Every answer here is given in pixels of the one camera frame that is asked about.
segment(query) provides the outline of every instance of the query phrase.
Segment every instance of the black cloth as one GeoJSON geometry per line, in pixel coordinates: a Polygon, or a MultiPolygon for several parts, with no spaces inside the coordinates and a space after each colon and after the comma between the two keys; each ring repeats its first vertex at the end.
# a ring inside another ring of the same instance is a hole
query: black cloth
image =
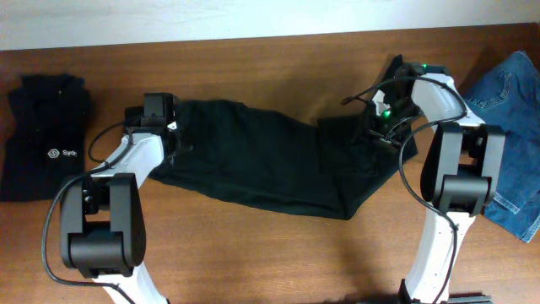
{"type": "MultiPolygon", "coordinates": [[[[396,150],[350,143],[357,117],[323,119],[314,128],[227,100],[184,101],[175,113],[193,149],[150,177],[210,198],[348,220],[397,170],[396,150]]],[[[411,142],[407,159],[416,153],[411,142]]]]}
{"type": "Polygon", "coordinates": [[[50,199],[65,176],[84,172],[89,92],[70,75],[28,75],[8,98],[17,127],[6,143],[0,201],[50,199]]]}

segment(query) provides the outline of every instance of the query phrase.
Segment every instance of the wooden surface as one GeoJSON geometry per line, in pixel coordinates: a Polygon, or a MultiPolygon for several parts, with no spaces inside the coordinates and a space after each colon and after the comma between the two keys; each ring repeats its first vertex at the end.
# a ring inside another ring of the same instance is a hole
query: wooden surface
{"type": "MultiPolygon", "coordinates": [[[[88,145],[122,119],[123,108],[141,105],[144,92],[240,100],[312,122],[360,113],[360,103],[341,107],[339,101],[373,84],[398,53],[446,65],[463,91],[516,50],[526,50],[538,66],[537,24],[0,52],[1,127],[9,130],[6,94],[23,73],[86,79],[95,106],[88,145]]],[[[119,138],[103,138],[96,154],[107,156],[119,138]]],[[[417,189],[430,138],[429,131],[417,137],[420,154],[406,165],[417,189]]],[[[349,221],[247,208],[150,180],[140,194],[145,263],[171,303],[307,303],[395,293],[412,266],[425,213],[398,175],[349,221]]],[[[49,203],[0,204],[0,302],[111,302],[102,289],[47,278],[40,239],[49,203]]],[[[60,262],[58,226],[56,212],[52,267],[80,279],[60,262]]],[[[511,304],[539,303],[539,290],[540,237],[525,244],[478,217],[458,256],[451,291],[483,291],[496,303],[511,304]]]]}

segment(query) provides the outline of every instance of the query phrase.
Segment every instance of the denim fabric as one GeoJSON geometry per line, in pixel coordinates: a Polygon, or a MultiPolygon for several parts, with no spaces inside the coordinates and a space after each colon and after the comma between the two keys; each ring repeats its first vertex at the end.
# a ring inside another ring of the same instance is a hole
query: denim fabric
{"type": "Polygon", "coordinates": [[[525,52],[515,52],[463,97],[506,133],[497,192],[484,215],[530,242],[540,226],[540,74],[525,52]]]}

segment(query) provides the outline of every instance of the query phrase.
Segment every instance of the black cable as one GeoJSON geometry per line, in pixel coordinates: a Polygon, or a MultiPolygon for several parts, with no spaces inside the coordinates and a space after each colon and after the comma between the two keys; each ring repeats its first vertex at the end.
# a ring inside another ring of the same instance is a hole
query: black cable
{"type": "Polygon", "coordinates": [[[440,119],[438,121],[428,122],[428,123],[416,128],[416,129],[414,129],[414,131],[412,131],[403,140],[402,146],[399,149],[399,156],[398,156],[399,175],[402,178],[402,182],[403,182],[403,185],[405,185],[405,188],[408,190],[409,193],[411,193],[413,198],[415,198],[425,208],[435,212],[437,215],[442,216],[445,220],[447,220],[448,224],[450,224],[450,228],[452,229],[453,241],[452,241],[452,255],[451,255],[451,258],[450,258],[450,265],[448,266],[448,271],[446,272],[445,281],[444,281],[442,287],[440,288],[440,291],[437,294],[437,297],[433,301],[433,304],[436,304],[437,301],[439,300],[440,296],[442,295],[442,293],[445,291],[446,286],[448,285],[448,281],[450,280],[450,277],[451,277],[452,267],[453,267],[454,262],[456,260],[456,254],[457,254],[457,230],[458,230],[458,227],[457,227],[456,223],[454,223],[454,221],[447,214],[444,214],[444,213],[440,212],[432,204],[430,204],[430,203],[426,202],[425,200],[423,200],[411,188],[411,185],[408,183],[407,178],[405,177],[405,172],[403,170],[403,151],[405,150],[405,146],[407,145],[409,140],[411,138],[413,138],[416,133],[418,133],[418,132],[420,132],[422,130],[425,130],[426,128],[433,127],[433,126],[435,126],[435,125],[437,125],[439,123],[442,123],[442,122],[454,122],[456,120],[464,118],[467,115],[467,106],[465,104],[465,101],[463,100],[463,98],[459,94],[457,94],[457,92],[455,90],[453,90],[447,84],[441,83],[438,80],[430,79],[430,78],[426,78],[426,77],[422,77],[422,76],[399,76],[399,77],[394,77],[392,79],[385,80],[385,81],[383,81],[383,82],[381,82],[379,84],[373,85],[370,88],[368,88],[367,90],[364,90],[363,92],[361,92],[361,93],[359,93],[359,94],[357,94],[355,96],[345,98],[344,100],[342,100],[341,103],[342,103],[342,105],[346,105],[350,101],[358,99],[360,96],[362,96],[364,94],[367,94],[367,93],[371,92],[372,90],[378,90],[380,87],[382,87],[384,85],[387,85],[387,84],[390,84],[390,83],[393,83],[393,82],[397,82],[397,81],[401,81],[401,80],[422,80],[422,81],[430,82],[432,84],[437,84],[440,87],[442,87],[443,89],[450,92],[456,98],[456,100],[460,103],[460,106],[462,107],[462,113],[460,115],[456,116],[456,117],[450,117],[450,118],[440,119]]]}
{"type": "Polygon", "coordinates": [[[353,101],[353,100],[360,100],[360,101],[363,101],[363,102],[365,102],[366,105],[369,105],[369,103],[371,103],[371,101],[366,100],[366,99],[364,99],[364,98],[361,98],[361,97],[359,97],[359,96],[351,96],[351,97],[347,97],[347,98],[345,98],[344,100],[347,100],[347,102],[346,102],[345,104],[348,104],[349,102],[351,102],[351,101],[353,101]]]}
{"type": "Polygon", "coordinates": [[[418,118],[420,118],[421,116],[422,116],[421,114],[418,114],[418,115],[415,116],[415,117],[406,117],[406,118],[403,118],[400,122],[396,123],[396,124],[390,129],[390,131],[388,131],[388,132],[386,133],[384,139],[385,139],[385,140],[388,140],[388,136],[390,135],[390,133],[391,133],[392,131],[394,131],[395,128],[401,126],[402,123],[404,123],[404,122],[406,122],[406,121],[408,121],[408,120],[411,120],[411,119],[418,119],[418,118]]]}
{"type": "Polygon", "coordinates": [[[90,158],[90,160],[92,160],[93,162],[97,162],[97,163],[105,162],[105,160],[97,160],[96,158],[94,158],[94,156],[92,156],[92,148],[94,148],[95,142],[97,142],[98,139],[100,139],[101,136],[103,136],[105,133],[109,132],[113,128],[121,126],[122,124],[124,124],[124,122],[117,122],[117,123],[105,128],[103,131],[101,131],[99,134],[96,135],[96,137],[94,138],[94,140],[92,140],[92,142],[90,143],[90,146],[88,147],[88,157],[90,158]]]}
{"type": "MultiPolygon", "coordinates": [[[[114,124],[111,127],[106,128],[104,132],[101,132],[96,137],[96,139],[93,141],[93,143],[97,140],[97,138],[99,136],[106,133],[106,131],[109,131],[112,128],[117,127],[117,126],[119,126],[119,125],[121,125],[123,123],[124,122],[119,122],[119,123],[114,124]]],[[[63,199],[63,194],[75,182],[77,182],[78,180],[80,180],[81,178],[84,178],[86,176],[90,176],[92,174],[99,173],[99,172],[110,169],[113,165],[115,165],[118,161],[120,161],[122,159],[122,157],[124,157],[126,155],[126,153],[129,151],[129,149],[133,146],[133,134],[128,128],[125,128],[125,130],[126,130],[126,132],[128,134],[128,137],[129,137],[129,139],[127,141],[127,146],[113,161],[111,161],[111,163],[103,161],[104,162],[103,166],[99,166],[99,167],[97,167],[97,168],[95,168],[93,170],[87,171],[87,172],[85,172],[85,173],[83,173],[83,174],[81,174],[79,176],[76,176],[76,177],[70,179],[68,182],[66,182],[63,185],[63,187],[60,189],[60,191],[58,191],[56,197],[52,200],[51,207],[49,208],[49,211],[47,212],[47,216],[46,216],[46,219],[45,219],[45,224],[43,225],[43,232],[42,232],[42,235],[41,235],[41,261],[43,262],[43,266],[45,267],[45,272],[49,275],[49,277],[51,277],[52,280],[54,280],[57,283],[64,284],[64,285],[69,285],[69,286],[109,287],[109,288],[112,288],[113,290],[116,290],[130,304],[135,304],[135,302],[118,285],[115,285],[115,284],[112,284],[112,283],[96,283],[96,282],[72,281],[72,280],[61,279],[61,278],[57,277],[55,274],[52,273],[51,268],[49,267],[49,262],[47,260],[47,232],[49,231],[49,225],[51,224],[52,212],[54,211],[54,208],[58,204],[58,201],[63,199]]]]}

